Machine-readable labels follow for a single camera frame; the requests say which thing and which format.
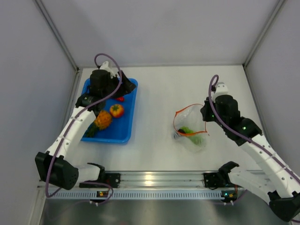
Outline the fake red chili pepper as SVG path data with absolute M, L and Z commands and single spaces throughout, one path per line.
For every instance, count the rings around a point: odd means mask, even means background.
M 125 98 L 124 97 L 118 97 L 118 98 L 115 98 L 115 100 L 119 101 L 119 102 L 124 102 Z

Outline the clear zip top bag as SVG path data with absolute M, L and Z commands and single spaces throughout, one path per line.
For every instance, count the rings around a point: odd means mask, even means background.
M 198 153 L 202 151 L 207 144 L 207 137 L 209 136 L 209 133 L 206 128 L 206 122 L 203 121 L 202 114 L 200 112 L 201 108 L 203 107 L 202 104 L 191 104 L 188 105 L 181 110 L 178 110 L 175 113 L 175 116 L 173 118 L 173 139 L 181 144 L 186 150 Z M 188 127 L 191 130 L 194 130 L 201 134 L 203 138 L 203 142 L 201 146 L 193 144 L 187 137 L 185 136 L 179 136 L 177 134 L 177 130 L 181 127 Z

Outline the fake green grapes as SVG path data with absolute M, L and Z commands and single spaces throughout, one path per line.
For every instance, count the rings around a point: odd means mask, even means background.
M 201 146 L 203 143 L 203 138 L 200 133 L 189 129 L 188 127 L 181 127 L 181 129 L 184 129 L 187 133 L 185 137 L 187 137 L 193 144 Z

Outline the fake orange peach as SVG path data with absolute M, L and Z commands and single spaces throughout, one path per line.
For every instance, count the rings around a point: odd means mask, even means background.
M 124 107 L 120 104 L 114 104 L 110 107 L 110 114 L 114 118 L 120 118 L 123 116 L 125 110 Z

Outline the fake dark eggplant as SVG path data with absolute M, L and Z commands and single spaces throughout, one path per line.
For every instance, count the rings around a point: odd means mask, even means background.
M 185 132 L 184 129 L 178 129 L 178 130 L 177 130 L 177 134 L 178 134 L 179 136 L 185 136 L 187 133 Z

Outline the fake pineapple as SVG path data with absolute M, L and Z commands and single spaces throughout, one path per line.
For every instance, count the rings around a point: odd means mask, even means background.
M 93 138 L 98 131 L 107 129 L 112 123 L 112 116 L 106 110 L 101 110 L 96 119 L 88 127 L 84 137 Z

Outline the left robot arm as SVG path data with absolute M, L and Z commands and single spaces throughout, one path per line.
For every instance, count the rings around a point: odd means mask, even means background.
M 84 84 L 72 115 L 54 143 L 35 157 L 40 179 L 45 186 L 55 185 L 71 190 L 79 185 L 101 187 L 105 184 L 105 168 L 96 163 L 74 166 L 66 156 L 82 139 L 125 143 L 132 130 L 138 82 L 128 79 L 123 71 L 96 69 Z

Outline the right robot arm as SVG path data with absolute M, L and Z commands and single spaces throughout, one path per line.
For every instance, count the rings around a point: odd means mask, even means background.
M 251 119 L 241 116 L 237 101 L 228 94 L 209 93 L 201 114 L 205 122 L 217 123 L 268 177 L 256 177 L 230 161 L 219 168 L 219 182 L 224 186 L 241 186 L 260 197 L 283 221 L 290 222 L 299 215 L 299 175 L 271 147 L 262 130 Z

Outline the blue plastic bin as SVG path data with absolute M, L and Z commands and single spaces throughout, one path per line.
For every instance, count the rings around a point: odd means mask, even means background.
M 83 142 L 95 143 L 127 143 L 131 137 L 132 124 L 135 110 L 137 88 L 124 96 L 125 101 L 121 105 L 125 109 L 120 118 L 113 118 L 110 126 L 104 130 L 97 131 L 94 137 L 82 137 Z

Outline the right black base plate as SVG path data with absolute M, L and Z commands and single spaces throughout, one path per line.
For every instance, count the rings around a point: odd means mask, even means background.
M 230 182 L 227 174 L 220 172 L 207 172 L 203 174 L 204 186 L 209 189 L 233 188 L 234 184 Z

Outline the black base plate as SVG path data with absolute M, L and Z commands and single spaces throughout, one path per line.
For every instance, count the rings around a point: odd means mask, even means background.
M 79 188 L 105 188 L 104 185 L 100 183 L 107 184 L 112 188 L 117 188 L 120 184 L 120 173 L 114 172 L 102 172 L 97 180 L 88 180 L 79 184 Z
M 230 182 L 227 174 L 220 172 L 207 172 L 203 174 L 204 186 L 209 189 L 233 188 L 234 184 Z

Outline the aluminium mounting rail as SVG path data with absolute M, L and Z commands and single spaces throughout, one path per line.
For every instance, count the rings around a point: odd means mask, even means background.
M 106 173 L 120 173 L 120 184 L 114 189 L 189 189 L 205 188 L 204 173 L 215 171 L 107 171 Z M 73 182 L 67 180 L 67 186 L 63 190 L 79 188 L 84 181 Z

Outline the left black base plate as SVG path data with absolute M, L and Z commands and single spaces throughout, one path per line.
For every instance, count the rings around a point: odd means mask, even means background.
M 107 184 L 112 188 L 117 188 L 120 184 L 120 173 L 114 172 L 102 172 L 97 180 L 88 180 L 79 184 L 79 188 L 105 188 L 104 185 L 100 183 Z

